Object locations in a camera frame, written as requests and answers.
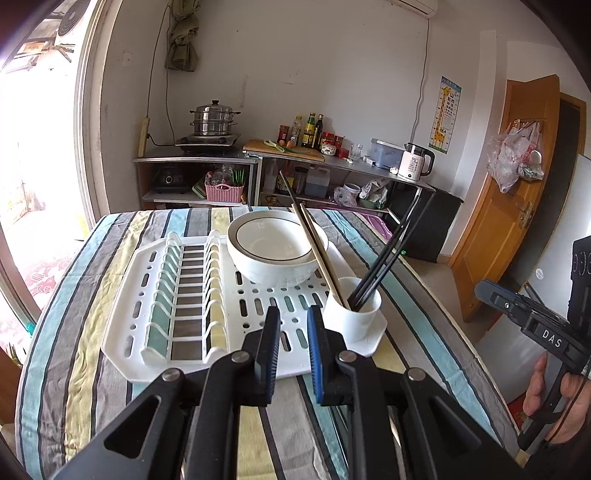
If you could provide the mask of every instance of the white dish rack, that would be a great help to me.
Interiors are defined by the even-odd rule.
[[[332,243],[328,255],[338,277],[353,275]],[[307,308],[324,307],[328,293],[319,271],[296,287],[261,287],[236,270],[218,232],[185,238],[172,232],[133,254],[101,348],[128,381],[151,382],[169,367],[197,371],[239,350],[247,333],[262,328],[267,307],[276,305],[277,378],[305,374],[310,372]],[[347,347],[371,355],[386,325],[378,312],[366,338]]]

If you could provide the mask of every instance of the bowl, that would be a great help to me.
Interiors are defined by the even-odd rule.
[[[328,237],[314,223],[324,250]],[[248,280],[264,287],[294,287],[318,268],[297,217],[281,210],[260,210],[238,217],[228,227],[228,253]]]

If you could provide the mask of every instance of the pot lid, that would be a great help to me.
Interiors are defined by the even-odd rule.
[[[212,100],[212,102],[209,105],[198,106],[195,111],[197,113],[202,113],[202,112],[220,112],[220,113],[232,112],[232,107],[231,106],[220,105],[219,103],[220,103],[219,100]]]

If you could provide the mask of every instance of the electric kettle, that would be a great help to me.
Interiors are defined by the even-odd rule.
[[[402,161],[398,169],[398,176],[411,181],[419,181],[422,176],[429,175],[435,163],[435,153],[419,145],[407,143],[404,145],[405,152],[402,154]],[[423,171],[425,156],[430,158],[427,171]]]

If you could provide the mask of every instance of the table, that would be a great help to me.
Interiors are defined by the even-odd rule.
[[[34,479],[48,479],[145,387],[131,384],[102,355],[109,309],[134,250],[174,231],[225,233],[240,206],[131,212],[101,219],[54,291],[35,333],[17,398],[19,460]],[[358,276],[384,241],[353,212],[311,210]],[[382,283],[387,334],[377,366],[423,368],[510,454],[517,428],[474,348],[421,283],[398,262]],[[346,478],[327,408],[314,404],[310,376],[279,380],[271,405],[243,408],[240,478]]]

